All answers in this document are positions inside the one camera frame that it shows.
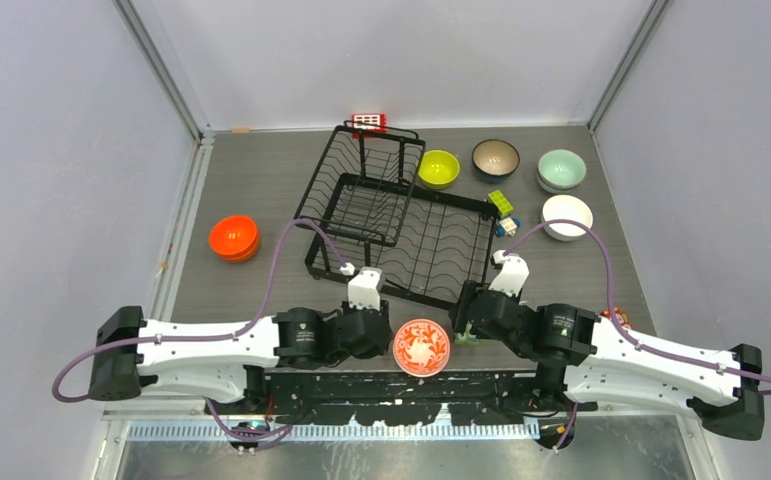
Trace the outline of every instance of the dish rack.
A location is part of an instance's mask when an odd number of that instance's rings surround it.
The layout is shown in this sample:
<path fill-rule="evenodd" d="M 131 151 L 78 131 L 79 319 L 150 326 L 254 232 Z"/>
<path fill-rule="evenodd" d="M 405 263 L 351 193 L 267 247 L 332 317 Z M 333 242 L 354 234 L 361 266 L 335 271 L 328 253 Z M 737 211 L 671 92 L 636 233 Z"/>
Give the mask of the dish rack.
<path fill-rule="evenodd" d="M 396 246 L 330 237 L 349 262 L 382 269 L 383 294 L 449 310 L 465 281 L 485 282 L 498 216 L 490 203 L 418 188 Z M 346 283 L 330 255 L 315 235 L 305 258 L 309 274 Z"/>
<path fill-rule="evenodd" d="M 410 130 L 351 125 L 360 122 L 333 130 L 294 218 L 309 218 L 335 237 L 393 247 L 426 142 Z"/>

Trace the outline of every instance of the yellow bowl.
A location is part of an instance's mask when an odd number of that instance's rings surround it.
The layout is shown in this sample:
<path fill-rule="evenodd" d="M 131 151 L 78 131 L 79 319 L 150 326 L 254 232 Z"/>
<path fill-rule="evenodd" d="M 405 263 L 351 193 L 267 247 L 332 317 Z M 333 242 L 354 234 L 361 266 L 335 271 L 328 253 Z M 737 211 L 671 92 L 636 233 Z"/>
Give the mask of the yellow bowl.
<path fill-rule="evenodd" d="M 443 190 L 459 176 L 459 159 L 444 150 L 430 150 L 420 162 L 420 181 L 433 190 Z"/>

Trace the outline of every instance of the white wall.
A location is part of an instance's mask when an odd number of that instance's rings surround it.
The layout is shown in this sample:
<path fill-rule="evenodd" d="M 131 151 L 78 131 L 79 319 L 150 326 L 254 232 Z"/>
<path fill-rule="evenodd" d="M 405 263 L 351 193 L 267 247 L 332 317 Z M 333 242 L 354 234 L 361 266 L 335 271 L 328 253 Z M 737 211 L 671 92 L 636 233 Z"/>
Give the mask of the white wall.
<path fill-rule="evenodd" d="M 192 149 L 110 0 L 0 2 L 0 479 L 87 478 L 102 406 L 50 383 L 148 303 Z"/>
<path fill-rule="evenodd" d="M 214 129 L 584 123 L 649 0 L 136 0 Z"/>
<path fill-rule="evenodd" d="M 677 0 L 597 138 L 657 329 L 771 374 L 771 2 Z M 771 478 L 766 416 L 726 478 Z"/>

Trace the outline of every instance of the floral pattern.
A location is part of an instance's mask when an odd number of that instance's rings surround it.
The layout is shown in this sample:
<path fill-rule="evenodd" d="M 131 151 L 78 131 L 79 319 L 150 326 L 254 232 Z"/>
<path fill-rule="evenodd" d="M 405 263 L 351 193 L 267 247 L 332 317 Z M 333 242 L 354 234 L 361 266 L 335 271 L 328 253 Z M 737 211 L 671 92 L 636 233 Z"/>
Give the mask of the floral pattern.
<path fill-rule="evenodd" d="M 447 332 L 432 320 L 416 319 L 403 325 L 394 338 L 394 358 L 406 373 L 429 377 L 450 359 Z"/>

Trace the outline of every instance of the mint green bowl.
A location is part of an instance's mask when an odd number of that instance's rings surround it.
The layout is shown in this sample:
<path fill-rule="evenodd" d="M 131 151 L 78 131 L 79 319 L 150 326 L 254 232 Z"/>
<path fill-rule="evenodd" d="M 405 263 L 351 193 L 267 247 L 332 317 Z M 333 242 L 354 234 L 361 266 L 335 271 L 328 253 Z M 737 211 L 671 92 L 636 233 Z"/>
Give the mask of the mint green bowl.
<path fill-rule="evenodd" d="M 551 150 L 538 160 L 538 183 L 550 193 L 564 193 L 579 185 L 588 168 L 570 150 Z"/>

